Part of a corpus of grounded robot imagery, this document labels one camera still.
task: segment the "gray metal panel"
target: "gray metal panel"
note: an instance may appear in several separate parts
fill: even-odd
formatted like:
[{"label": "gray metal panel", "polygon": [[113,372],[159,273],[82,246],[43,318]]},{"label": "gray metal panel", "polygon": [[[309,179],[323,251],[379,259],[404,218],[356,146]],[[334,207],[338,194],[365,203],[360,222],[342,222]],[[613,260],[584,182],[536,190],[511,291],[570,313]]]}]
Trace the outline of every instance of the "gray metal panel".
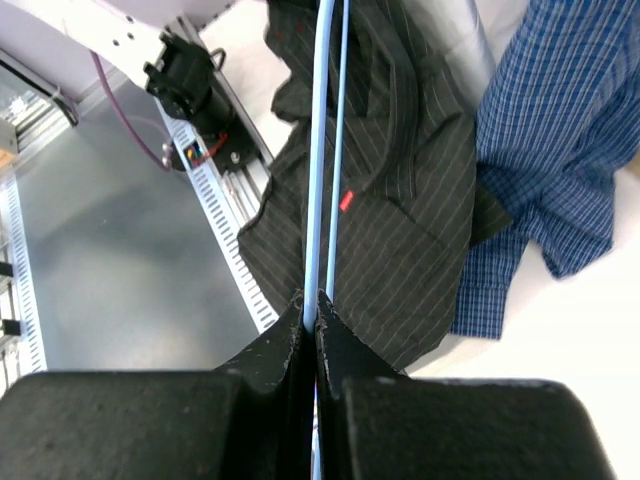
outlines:
[{"label": "gray metal panel", "polygon": [[[152,99],[119,92],[129,113]],[[140,127],[159,151],[162,138]],[[25,167],[20,198],[49,369],[213,368],[257,331],[188,180],[106,106]]]}]

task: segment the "pinstripe fabric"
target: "pinstripe fabric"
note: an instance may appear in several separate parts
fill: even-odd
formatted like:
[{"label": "pinstripe fabric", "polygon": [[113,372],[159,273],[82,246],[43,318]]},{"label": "pinstripe fabric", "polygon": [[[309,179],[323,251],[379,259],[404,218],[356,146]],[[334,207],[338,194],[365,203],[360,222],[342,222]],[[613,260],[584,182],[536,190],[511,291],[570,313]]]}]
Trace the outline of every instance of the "pinstripe fabric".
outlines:
[{"label": "pinstripe fabric", "polygon": [[[327,158],[335,148],[340,11],[337,5]],[[400,2],[354,0],[350,19],[342,193],[355,195],[339,220],[334,303],[364,343],[404,368],[448,331],[470,242],[489,237],[509,219],[494,197],[477,188],[473,119],[463,113],[443,60]],[[292,71],[273,110],[298,126],[272,165],[261,212],[240,232],[239,243],[266,298],[283,311],[303,286],[315,7],[302,0],[271,1],[269,20],[267,45]],[[326,261],[321,265],[324,279]]]},{"label": "pinstripe fabric", "polygon": [[531,0],[477,113],[479,178],[514,218],[469,254],[451,331],[499,338],[529,240],[557,277],[611,249],[640,140],[640,2]]}]

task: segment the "white table surface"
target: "white table surface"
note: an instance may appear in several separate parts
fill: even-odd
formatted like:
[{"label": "white table surface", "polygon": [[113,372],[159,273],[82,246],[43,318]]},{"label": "white table surface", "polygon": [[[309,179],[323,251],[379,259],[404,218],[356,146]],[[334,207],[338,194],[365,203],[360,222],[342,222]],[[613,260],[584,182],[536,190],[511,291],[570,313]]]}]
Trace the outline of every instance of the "white table surface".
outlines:
[{"label": "white table surface", "polygon": [[[512,24],[479,2],[487,30]],[[223,72],[274,154],[291,126],[270,112],[289,70],[263,41],[266,5],[242,0],[202,33],[223,47]],[[506,42],[499,40],[499,47]],[[509,291],[500,341],[449,335],[410,369],[414,377],[544,378],[583,401],[620,479],[640,478],[640,180],[617,175],[615,247],[563,281],[530,245]]]}]

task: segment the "light blue rod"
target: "light blue rod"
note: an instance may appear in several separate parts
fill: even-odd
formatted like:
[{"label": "light blue rod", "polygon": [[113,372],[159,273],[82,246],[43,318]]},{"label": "light blue rod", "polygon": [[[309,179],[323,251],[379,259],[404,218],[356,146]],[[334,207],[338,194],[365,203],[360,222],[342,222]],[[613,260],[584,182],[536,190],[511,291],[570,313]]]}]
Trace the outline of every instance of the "light blue rod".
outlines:
[{"label": "light blue rod", "polygon": [[333,158],[333,191],[331,196],[331,226],[327,260],[327,296],[333,301],[336,283],[336,253],[338,250],[338,214],[340,213],[340,172],[342,170],[342,136],[344,132],[344,99],[347,94],[347,47],[349,42],[349,1],[342,7],[342,43],[340,46],[340,89],[336,117],[336,152]]},{"label": "light blue rod", "polygon": [[320,266],[320,224],[322,219],[322,180],[324,134],[327,122],[327,83],[329,75],[329,35],[334,0],[321,0],[313,51],[313,97],[311,101],[311,148],[309,151],[309,201],[307,245],[304,269],[305,330],[313,335],[318,314],[318,274]]}]

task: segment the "metal frame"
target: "metal frame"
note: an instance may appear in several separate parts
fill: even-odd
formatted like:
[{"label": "metal frame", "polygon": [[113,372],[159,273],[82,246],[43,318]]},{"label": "metal frame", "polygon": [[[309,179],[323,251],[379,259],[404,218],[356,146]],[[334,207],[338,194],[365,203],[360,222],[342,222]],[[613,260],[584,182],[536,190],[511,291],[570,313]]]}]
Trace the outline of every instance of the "metal frame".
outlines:
[{"label": "metal frame", "polygon": [[[179,17],[168,28],[189,41],[203,45],[195,27],[184,17]],[[267,166],[273,161],[273,156],[224,75],[217,72],[216,78],[229,96],[261,154],[261,158],[254,159],[242,171],[223,176],[211,160],[190,170],[184,149],[193,142],[198,142],[206,150],[204,142],[190,124],[169,118],[159,103],[158,108],[174,138],[193,189],[218,240],[251,318],[258,332],[262,333],[278,319],[278,315],[267,302],[249,268],[240,257],[236,237],[240,228],[258,213],[262,193],[269,182]]]},{"label": "metal frame", "polygon": [[165,48],[160,28],[103,0],[5,1],[98,53],[143,89],[147,84],[145,63],[155,64]]}]

